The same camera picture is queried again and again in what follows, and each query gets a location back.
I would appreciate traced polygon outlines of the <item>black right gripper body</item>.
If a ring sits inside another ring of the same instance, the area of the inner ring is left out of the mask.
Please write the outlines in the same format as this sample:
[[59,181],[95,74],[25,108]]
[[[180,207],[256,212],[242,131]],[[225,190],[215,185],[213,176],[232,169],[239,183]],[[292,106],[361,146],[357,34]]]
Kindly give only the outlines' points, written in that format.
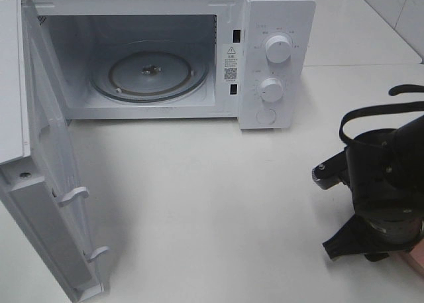
[[395,216],[383,218],[355,213],[361,222],[355,255],[371,262],[388,258],[392,253],[411,251],[423,238],[423,218]]

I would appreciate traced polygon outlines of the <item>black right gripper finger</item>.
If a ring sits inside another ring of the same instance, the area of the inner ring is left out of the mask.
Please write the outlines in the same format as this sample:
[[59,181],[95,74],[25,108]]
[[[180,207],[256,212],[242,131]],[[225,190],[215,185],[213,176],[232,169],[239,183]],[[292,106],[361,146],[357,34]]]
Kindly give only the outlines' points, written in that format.
[[332,261],[351,255],[364,255],[368,261],[381,261],[388,257],[376,230],[357,215],[353,215],[325,241],[323,247]]

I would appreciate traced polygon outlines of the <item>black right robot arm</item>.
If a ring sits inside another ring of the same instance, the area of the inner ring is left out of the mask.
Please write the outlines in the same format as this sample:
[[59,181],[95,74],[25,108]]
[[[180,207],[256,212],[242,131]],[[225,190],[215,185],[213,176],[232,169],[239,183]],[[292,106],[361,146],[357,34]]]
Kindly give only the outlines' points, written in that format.
[[358,135],[312,179],[323,190],[343,183],[352,195],[354,215],[323,243],[330,259],[412,251],[423,239],[423,118]]

